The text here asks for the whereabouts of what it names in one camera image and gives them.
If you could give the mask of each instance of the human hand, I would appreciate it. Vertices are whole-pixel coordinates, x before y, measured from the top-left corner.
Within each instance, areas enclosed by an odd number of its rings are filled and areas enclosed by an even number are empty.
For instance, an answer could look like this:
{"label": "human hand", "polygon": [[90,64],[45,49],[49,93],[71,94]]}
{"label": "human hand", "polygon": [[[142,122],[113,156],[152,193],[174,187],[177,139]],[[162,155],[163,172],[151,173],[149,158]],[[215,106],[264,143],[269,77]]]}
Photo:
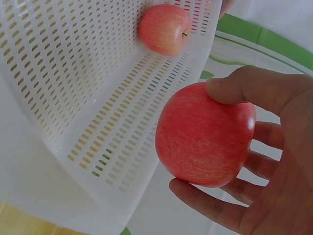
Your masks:
{"label": "human hand", "polygon": [[245,168],[267,186],[234,179],[222,189],[247,207],[216,199],[187,182],[170,182],[184,203],[243,235],[313,234],[313,78],[242,67],[224,79],[209,79],[218,102],[252,102],[278,115],[281,125],[256,122],[254,139],[282,149],[280,161],[250,151]]}
{"label": "human hand", "polygon": [[228,11],[228,9],[232,6],[234,0],[223,0],[220,18]]}

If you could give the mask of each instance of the white plastic basket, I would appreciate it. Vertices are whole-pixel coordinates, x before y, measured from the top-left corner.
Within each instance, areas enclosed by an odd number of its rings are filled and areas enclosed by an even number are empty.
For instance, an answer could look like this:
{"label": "white plastic basket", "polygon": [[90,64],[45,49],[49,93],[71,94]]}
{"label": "white plastic basket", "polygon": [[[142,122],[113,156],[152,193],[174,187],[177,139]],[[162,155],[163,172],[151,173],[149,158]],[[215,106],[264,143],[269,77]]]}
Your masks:
{"label": "white plastic basket", "polygon": [[126,226],[158,164],[163,105],[202,72],[222,4],[166,2],[192,18],[177,57],[151,52],[137,36],[140,16],[162,0],[0,1],[0,79],[14,98],[7,102],[107,211],[112,235]]}

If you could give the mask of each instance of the apple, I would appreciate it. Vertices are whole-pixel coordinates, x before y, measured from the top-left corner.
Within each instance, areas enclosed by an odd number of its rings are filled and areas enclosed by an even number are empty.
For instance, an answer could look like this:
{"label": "apple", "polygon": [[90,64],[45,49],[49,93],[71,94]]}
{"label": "apple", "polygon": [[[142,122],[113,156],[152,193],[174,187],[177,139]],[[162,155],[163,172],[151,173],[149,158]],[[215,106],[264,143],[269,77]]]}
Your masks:
{"label": "apple", "polygon": [[175,56],[186,45],[191,32],[187,11],[176,5],[150,7],[139,23],[139,38],[150,50]]}
{"label": "apple", "polygon": [[204,82],[187,86],[161,112],[158,157],[176,178],[210,188],[224,186],[247,158],[255,120],[253,104],[221,104],[207,94]]}

